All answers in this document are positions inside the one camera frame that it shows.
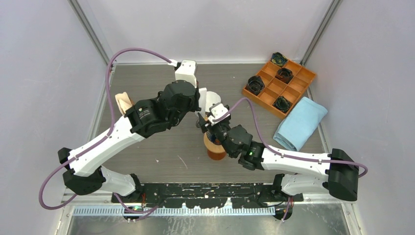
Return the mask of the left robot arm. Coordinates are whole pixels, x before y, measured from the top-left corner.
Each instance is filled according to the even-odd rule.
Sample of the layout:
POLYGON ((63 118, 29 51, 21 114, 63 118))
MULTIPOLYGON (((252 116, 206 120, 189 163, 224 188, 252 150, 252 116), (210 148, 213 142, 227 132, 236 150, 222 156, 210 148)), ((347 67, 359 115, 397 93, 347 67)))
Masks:
POLYGON ((128 108, 107 133, 77 149, 62 148, 58 155, 60 162, 67 164, 63 173, 65 186, 77 195, 105 190, 137 202, 143 195, 138 177, 111 171, 103 164, 126 147, 177 126, 187 113, 202 111, 206 94, 206 88, 174 81, 157 97, 140 100, 128 108))

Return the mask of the blue transparent dripper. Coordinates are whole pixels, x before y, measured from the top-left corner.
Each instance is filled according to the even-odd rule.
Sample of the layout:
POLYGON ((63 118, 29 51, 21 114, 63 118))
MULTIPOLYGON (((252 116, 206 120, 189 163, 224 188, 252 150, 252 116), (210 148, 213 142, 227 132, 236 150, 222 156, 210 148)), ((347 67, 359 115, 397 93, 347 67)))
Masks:
POLYGON ((217 139, 217 137, 216 137, 216 136, 215 136, 212 132, 207 131, 207 132, 206 132, 206 135, 207 135, 207 139, 208 139, 211 143, 213 143, 213 144, 215 144, 215 145, 221 145, 220 141, 217 139))

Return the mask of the white paper coffee filter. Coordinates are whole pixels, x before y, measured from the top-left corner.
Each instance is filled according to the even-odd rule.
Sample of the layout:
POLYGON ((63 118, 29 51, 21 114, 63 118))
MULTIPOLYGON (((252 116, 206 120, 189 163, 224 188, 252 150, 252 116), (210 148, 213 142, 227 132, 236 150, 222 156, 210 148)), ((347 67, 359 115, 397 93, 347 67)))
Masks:
POLYGON ((221 97, 216 92, 207 91, 206 93, 206 106, 207 108, 214 106, 217 103, 221 103, 221 97))

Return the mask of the amber glass cup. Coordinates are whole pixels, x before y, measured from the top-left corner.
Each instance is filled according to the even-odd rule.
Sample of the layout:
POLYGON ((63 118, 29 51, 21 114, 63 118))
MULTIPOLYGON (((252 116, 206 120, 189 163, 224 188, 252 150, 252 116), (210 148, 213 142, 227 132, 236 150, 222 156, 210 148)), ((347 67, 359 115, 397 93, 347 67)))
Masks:
POLYGON ((207 154, 208 156, 215 161, 219 161, 225 158, 226 153, 225 152, 221 152, 221 153, 216 153, 216 152, 212 152, 210 150, 207 150, 207 154))

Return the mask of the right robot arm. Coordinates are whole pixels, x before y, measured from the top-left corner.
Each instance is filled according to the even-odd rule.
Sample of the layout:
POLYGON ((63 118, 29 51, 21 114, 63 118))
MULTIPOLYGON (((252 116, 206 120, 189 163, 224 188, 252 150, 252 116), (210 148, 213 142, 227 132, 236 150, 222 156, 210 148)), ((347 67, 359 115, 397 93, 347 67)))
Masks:
POLYGON ((276 200, 325 192, 343 201, 357 200, 359 166, 345 151, 334 148, 330 153, 316 154, 276 148, 254 141, 241 125, 230 127, 229 120, 213 124, 198 115, 201 130, 216 137, 226 154, 237 158, 244 168, 281 172, 271 189, 276 200))

